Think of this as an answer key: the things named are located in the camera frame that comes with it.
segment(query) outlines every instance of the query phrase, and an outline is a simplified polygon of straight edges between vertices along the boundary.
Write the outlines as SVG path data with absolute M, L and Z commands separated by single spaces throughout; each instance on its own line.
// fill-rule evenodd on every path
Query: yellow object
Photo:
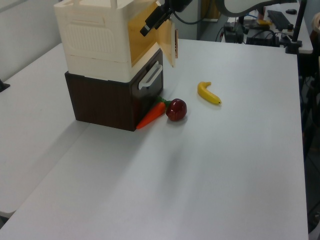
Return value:
M 201 81 L 198 84 L 198 94 L 204 100 L 207 100 L 209 103 L 212 104 L 221 104 L 221 100 L 218 96 L 214 95 L 212 92 L 207 90 L 207 87 L 211 85 L 210 81 L 204 82 Z
M 272 22 L 269 21 L 269 20 L 261 20 L 261 19 L 258 19 L 256 21 L 259 25 L 272 25 Z

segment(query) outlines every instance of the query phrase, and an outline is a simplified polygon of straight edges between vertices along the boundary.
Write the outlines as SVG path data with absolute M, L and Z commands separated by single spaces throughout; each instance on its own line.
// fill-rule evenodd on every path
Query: metal stand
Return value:
M 293 30 L 292 40 L 288 42 L 287 47 L 285 48 L 285 53 L 287 54 L 298 54 L 299 48 L 302 46 L 302 42 L 298 41 L 298 35 L 305 14 L 306 6 L 307 0 L 301 0 L 298 16 L 296 17 L 296 22 Z
M 4 90 L 6 90 L 8 87 L 10 87 L 9 84 L 7 83 L 3 83 L 1 80 L 0 80 L 0 93 Z

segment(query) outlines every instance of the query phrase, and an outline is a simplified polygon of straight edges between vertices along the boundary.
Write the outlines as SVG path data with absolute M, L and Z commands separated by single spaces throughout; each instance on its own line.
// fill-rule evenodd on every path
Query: vent grille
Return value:
M 74 49 L 101 53 L 115 51 L 114 34 L 107 28 L 69 24 L 66 27 L 66 38 Z

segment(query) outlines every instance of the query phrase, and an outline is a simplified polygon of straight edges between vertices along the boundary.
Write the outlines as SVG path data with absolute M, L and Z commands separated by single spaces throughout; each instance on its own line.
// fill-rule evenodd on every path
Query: orange carrot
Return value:
M 166 104 L 164 102 L 157 103 L 139 122 L 139 124 L 136 126 L 137 129 L 141 129 L 144 126 L 151 123 L 153 120 L 157 119 L 161 115 L 163 115 L 166 112 Z

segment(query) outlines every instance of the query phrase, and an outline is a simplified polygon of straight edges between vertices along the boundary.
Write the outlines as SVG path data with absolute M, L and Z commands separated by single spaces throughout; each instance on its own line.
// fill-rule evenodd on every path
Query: electronic equipment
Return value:
M 243 26 L 239 23 L 226 22 L 223 26 L 223 34 L 226 43 L 242 44 L 244 41 Z
M 293 29 L 293 24 L 289 22 L 281 11 L 268 10 L 268 17 L 272 20 L 275 27 L 281 32 L 283 29 Z
M 279 37 L 275 36 L 274 32 L 268 30 L 257 30 L 250 29 L 247 37 L 246 43 L 248 45 L 259 45 L 259 46 L 269 46 L 269 47 L 279 47 Z
M 291 14 L 291 15 L 297 14 L 297 10 L 295 10 L 295 9 L 288 9 L 288 10 L 286 10 L 285 12 L 286 12 L 287 14 Z

